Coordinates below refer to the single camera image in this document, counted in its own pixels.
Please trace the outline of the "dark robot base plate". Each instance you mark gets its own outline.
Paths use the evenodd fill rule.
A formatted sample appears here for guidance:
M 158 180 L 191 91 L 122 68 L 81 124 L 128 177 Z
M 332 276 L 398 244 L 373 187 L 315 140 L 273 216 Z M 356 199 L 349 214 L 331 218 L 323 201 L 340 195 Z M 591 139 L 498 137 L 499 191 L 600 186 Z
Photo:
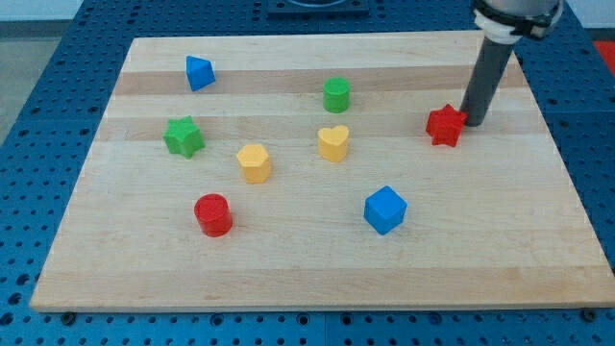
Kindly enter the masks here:
M 268 0 L 269 17 L 359 14 L 370 12 L 370 0 Z

